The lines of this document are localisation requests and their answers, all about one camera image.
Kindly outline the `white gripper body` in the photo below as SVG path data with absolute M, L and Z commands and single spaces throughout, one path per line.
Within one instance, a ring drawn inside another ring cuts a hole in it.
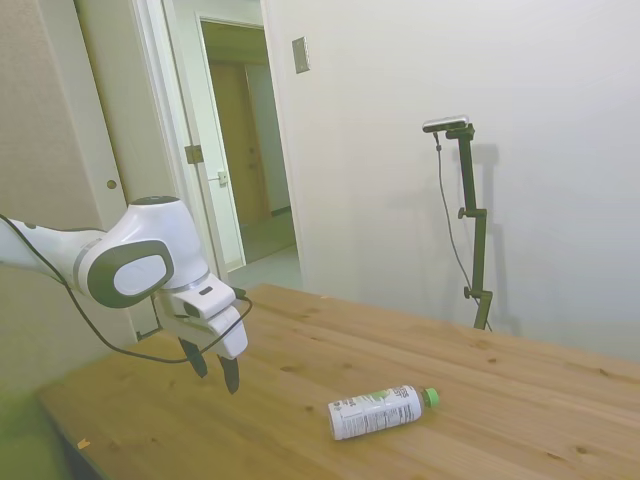
M 175 336 L 200 349 L 213 343 L 211 350 L 229 360 L 247 348 L 246 331 L 235 306 L 236 295 L 218 278 L 160 289 L 155 300 L 160 306 L 162 327 Z

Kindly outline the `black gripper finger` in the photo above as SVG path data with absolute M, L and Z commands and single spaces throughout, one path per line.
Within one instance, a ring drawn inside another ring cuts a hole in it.
M 182 338 L 179 339 L 179 343 L 184 351 L 186 359 L 190 363 L 194 372 L 200 378 L 204 378 L 208 374 L 208 367 L 199 347 L 196 344 Z
M 229 359 L 224 356 L 218 356 L 221 365 L 224 381 L 228 392 L 235 394 L 240 386 L 240 371 L 238 359 Z

